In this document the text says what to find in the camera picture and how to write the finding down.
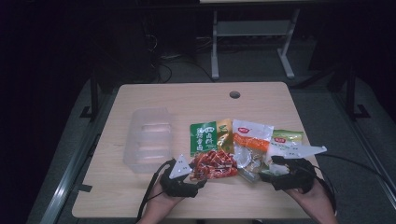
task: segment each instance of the snack package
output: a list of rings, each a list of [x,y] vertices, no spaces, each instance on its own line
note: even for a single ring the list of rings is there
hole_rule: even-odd
[[[233,154],[233,122],[230,119],[196,123],[190,126],[190,155],[211,150]]]
[[[303,141],[303,135],[303,132],[274,130],[265,158],[265,164],[269,165],[271,163],[272,156],[285,156],[285,151],[296,145],[300,145]]]
[[[235,119],[233,121],[233,150],[238,173],[249,182],[260,179],[258,172],[270,146],[274,126]]]
[[[193,171],[190,180],[216,179],[238,174],[233,155],[224,150],[195,153],[191,166]]]
[[[289,170],[285,166],[272,163],[272,156],[285,156],[286,151],[290,148],[300,145],[303,140],[303,132],[294,132],[287,130],[274,130],[271,143],[265,157],[265,164],[261,170],[268,175],[285,175]]]

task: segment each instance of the green snack package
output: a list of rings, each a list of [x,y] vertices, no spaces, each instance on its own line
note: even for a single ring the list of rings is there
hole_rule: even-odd
[[[191,156],[221,149],[233,154],[233,122],[230,119],[192,124],[190,137]]]

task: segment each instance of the dark background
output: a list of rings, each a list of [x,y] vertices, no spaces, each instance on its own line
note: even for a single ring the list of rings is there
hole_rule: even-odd
[[[194,38],[211,35],[210,11],[146,12],[151,18],[147,23],[136,11],[98,14],[87,9],[102,5],[65,0],[0,3],[0,202],[2,220],[9,219],[5,223],[26,221],[70,110],[92,73],[104,91],[123,83],[149,83],[156,77],[150,64],[157,58],[148,52],[145,33],[158,36],[163,50],[179,48],[192,57]],[[294,37],[318,40],[312,69],[336,62],[352,66],[396,120],[393,12],[394,5],[385,1],[303,8]],[[240,14],[225,15],[232,19]],[[260,18],[262,13],[249,15]]]

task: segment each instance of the hole in table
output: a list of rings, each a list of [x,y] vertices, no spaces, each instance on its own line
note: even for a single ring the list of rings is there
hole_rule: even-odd
[[[230,91],[230,97],[233,99],[238,99],[241,96],[241,93],[239,91]]]

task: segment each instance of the black cable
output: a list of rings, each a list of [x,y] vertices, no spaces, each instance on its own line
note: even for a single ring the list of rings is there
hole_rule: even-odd
[[[319,182],[319,184],[326,190],[326,192],[327,192],[327,194],[328,194],[327,196],[328,196],[328,198],[329,198],[329,200],[330,200],[330,203],[331,203],[331,205],[332,205],[332,210],[333,210],[334,213],[336,214],[336,213],[337,213],[337,202],[336,202],[336,200],[335,200],[335,193],[334,193],[333,187],[330,188],[322,178],[318,177],[316,174],[310,172],[309,170],[305,169],[305,168],[302,167],[302,166],[295,166],[294,168],[297,169],[297,170],[304,171],[304,172],[306,172],[306,173],[312,175],[312,176]]]
[[[159,65],[159,66],[162,66],[162,67],[164,67],[164,68],[166,68],[166,69],[168,69],[168,71],[169,71],[169,77],[168,77],[166,80],[163,80],[163,78],[161,77],[161,73],[159,72],[159,73],[158,73],[158,82],[159,82],[159,83],[166,83],[166,82],[168,82],[168,81],[171,79],[172,75],[173,75],[172,69],[171,69],[170,67],[166,66],[165,64],[162,64],[162,63],[160,63],[160,64],[158,64],[158,65]]]
[[[190,63],[190,64],[193,64],[193,65],[195,65],[195,66],[197,66],[197,67],[199,67],[199,68],[201,68],[201,70],[203,70],[204,72],[205,72],[205,74],[209,77],[209,79],[212,81],[212,82],[216,82],[216,80],[215,79],[213,79],[212,78],[212,76],[210,76],[209,75],[209,73],[207,73],[206,72],[206,70],[201,66],[201,65],[199,65],[198,63],[193,63],[193,62],[189,62],[189,61],[182,61],[182,62],[168,62],[168,63]]]
[[[163,167],[165,165],[170,165],[171,162],[172,161],[166,161],[164,164],[162,164],[160,166],[160,168],[158,168],[157,172],[154,173],[154,175],[152,176],[151,181],[148,184],[148,189],[146,190],[145,196],[143,197],[142,203],[140,204],[139,212],[138,212],[137,217],[136,217],[136,223],[142,218],[143,209],[144,209],[146,203],[149,201],[149,194],[151,193],[151,190],[152,190],[155,182],[157,181],[157,178],[158,178],[158,175],[160,174],[160,171],[163,169]]]
[[[392,192],[392,194],[396,195],[396,189],[391,185],[391,183],[382,174],[380,174],[377,170],[371,168],[368,165],[365,165],[363,163],[359,163],[357,161],[353,161],[353,160],[350,160],[350,159],[347,159],[347,158],[344,158],[344,157],[335,156],[335,155],[332,155],[332,154],[317,154],[317,156],[336,158],[336,159],[339,159],[339,160],[342,160],[342,161],[348,161],[348,162],[351,162],[351,163],[353,163],[355,165],[358,165],[358,166],[366,169],[367,171],[370,171],[371,173],[373,173],[373,174],[377,175],[378,177],[380,177],[387,184],[387,186],[390,189],[390,191]]]

